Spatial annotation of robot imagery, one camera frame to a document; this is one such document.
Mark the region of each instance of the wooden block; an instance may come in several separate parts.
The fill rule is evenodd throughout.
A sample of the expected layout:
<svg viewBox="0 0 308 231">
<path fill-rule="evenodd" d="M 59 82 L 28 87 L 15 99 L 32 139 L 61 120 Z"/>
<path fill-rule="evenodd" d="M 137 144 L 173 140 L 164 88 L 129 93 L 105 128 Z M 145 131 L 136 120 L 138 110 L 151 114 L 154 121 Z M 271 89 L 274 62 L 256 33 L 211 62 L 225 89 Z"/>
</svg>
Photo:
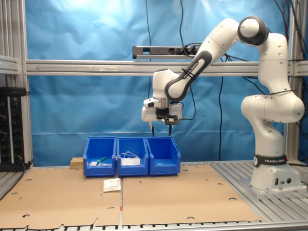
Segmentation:
<svg viewBox="0 0 308 231">
<path fill-rule="evenodd" d="M 73 157 L 71 160 L 71 169 L 83 169 L 83 158 Z"/>
</svg>

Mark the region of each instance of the metal grating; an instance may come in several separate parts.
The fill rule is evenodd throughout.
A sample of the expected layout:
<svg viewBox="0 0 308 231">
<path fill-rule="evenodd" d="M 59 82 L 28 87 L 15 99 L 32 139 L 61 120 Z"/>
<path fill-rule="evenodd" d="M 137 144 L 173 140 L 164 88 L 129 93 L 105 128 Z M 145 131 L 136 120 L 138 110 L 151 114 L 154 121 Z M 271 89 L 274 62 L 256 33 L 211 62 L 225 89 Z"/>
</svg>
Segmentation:
<svg viewBox="0 0 308 231">
<path fill-rule="evenodd" d="M 0 199 L 14 185 L 22 172 L 0 172 Z"/>
<path fill-rule="evenodd" d="M 217 223 L 191 223 L 191 224 L 159 224 L 138 226 L 91 226 L 64 227 L 50 231 L 103 231 L 103 230 L 306 230 L 308 229 L 308 192 L 282 193 L 279 195 L 263 195 L 256 199 L 239 184 L 238 180 L 250 178 L 253 173 L 252 161 L 228 162 L 196 162 L 182 163 L 182 165 L 210 164 L 222 177 L 225 178 L 233 189 L 259 214 L 262 221 L 255 222 L 217 222 Z M 302 178 L 308 180 L 308 168 L 294 166 Z M 0 192 L 4 182 L 11 182 L 18 178 L 20 173 L 0 173 Z M 10 229 L 0 231 L 27 231 L 25 229 Z"/>
</svg>

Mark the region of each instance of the black band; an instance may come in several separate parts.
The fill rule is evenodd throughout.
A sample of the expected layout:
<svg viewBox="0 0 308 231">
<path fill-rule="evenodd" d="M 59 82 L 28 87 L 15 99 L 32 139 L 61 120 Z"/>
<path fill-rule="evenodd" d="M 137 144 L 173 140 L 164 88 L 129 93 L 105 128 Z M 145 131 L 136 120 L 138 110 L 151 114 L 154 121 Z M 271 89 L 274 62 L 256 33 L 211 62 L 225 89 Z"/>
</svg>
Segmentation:
<svg viewBox="0 0 308 231">
<path fill-rule="evenodd" d="M 184 68 L 182 68 L 182 71 L 184 71 L 186 74 L 188 74 L 188 76 L 190 78 L 192 78 L 193 80 L 196 80 L 197 77 L 192 72 L 185 70 Z"/>
<path fill-rule="evenodd" d="M 199 64 L 199 61 L 203 59 L 204 60 L 204 63 L 203 64 Z M 211 63 L 212 61 L 212 54 L 208 51 L 201 51 L 195 58 L 194 60 L 188 65 L 188 67 L 186 68 L 186 70 L 183 71 L 183 73 L 181 75 L 179 75 L 178 77 L 170 80 L 167 84 L 166 84 L 166 87 L 165 87 L 165 94 L 167 96 L 167 98 L 173 102 L 180 102 L 182 101 L 186 94 L 187 94 L 187 91 L 190 87 L 190 85 L 192 84 L 193 81 L 196 80 L 196 78 L 201 74 L 201 72 L 207 67 L 209 66 L 209 64 Z M 197 68 L 197 71 L 195 72 L 195 74 L 192 76 L 192 71 L 194 69 Z M 172 84 L 180 81 L 181 79 L 184 79 L 184 78 L 187 78 L 187 77 L 190 77 L 189 81 L 187 81 L 186 85 L 185 85 L 185 88 L 182 92 L 182 94 L 177 97 L 177 98 L 173 98 L 169 95 L 169 88 L 171 87 Z"/>
<path fill-rule="evenodd" d="M 242 23 L 247 19 L 255 19 L 259 23 L 259 31 L 257 32 L 256 35 L 252 37 L 246 37 L 241 33 Z M 240 40 L 243 41 L 244 43 L 257 46 L 257 45 L 262 44 L 268 38 L 270 32 L 262 19 L 260 19 L 257 16 L 250 16 L 250 17 L 244 18 L 240 22 L 239 27 L 237 29 L 237 33 L 239 35 Z"/>
<path fill-rule="evenodd" d="M 285 165 L 287 163 L 286 155 L 278 157 L 266 157 L 255 154 L 254 166 L 259 167 L 260 165 Z"/>
</svg>

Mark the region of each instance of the green object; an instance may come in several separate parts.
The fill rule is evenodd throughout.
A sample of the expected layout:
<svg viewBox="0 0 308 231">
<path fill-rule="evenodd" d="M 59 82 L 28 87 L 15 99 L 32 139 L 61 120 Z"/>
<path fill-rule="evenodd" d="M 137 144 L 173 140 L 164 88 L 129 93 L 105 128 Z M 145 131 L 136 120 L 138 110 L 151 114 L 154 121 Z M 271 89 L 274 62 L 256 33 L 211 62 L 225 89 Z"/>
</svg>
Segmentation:
<svg viewBox="0 0 308 231">
<path fill-rule="evenodd" d="M 98 160 L 96 163 L 99 165 L 101 162 L 103 162 L 103 161 L 106 160 L 106 159 L 107 159 L 107 157 L 105 156 L 105 157 L 103 157 L 102 159 Z"/>
</svg>

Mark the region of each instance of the horizontal beam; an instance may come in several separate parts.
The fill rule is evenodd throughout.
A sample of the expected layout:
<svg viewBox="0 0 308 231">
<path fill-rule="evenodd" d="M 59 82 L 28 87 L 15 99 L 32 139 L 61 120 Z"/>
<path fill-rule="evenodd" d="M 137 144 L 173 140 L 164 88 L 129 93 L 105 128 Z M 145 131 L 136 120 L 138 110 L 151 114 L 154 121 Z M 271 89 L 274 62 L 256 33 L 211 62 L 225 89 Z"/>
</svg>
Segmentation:
<svg viewBox="0 0 308 231">
<path fill-rule="evenodd" d="M 299 61 L 295 68 L 295 76 L 308 76 L 308 61 Z"/>
<path fill-rule="evenodd" d="M 140 62 L 92 60 L 27 60 L 31 76 L 152 76 L 168 68 L 181 74 L 190 62 Z M 216 62 L 200 76 L 258 76 L 258 62 Z"/>
<path fill-rule="evenodd" d="M 18 75 L 17 60 L 0 55 L 0 74 Z"/>
</svg>

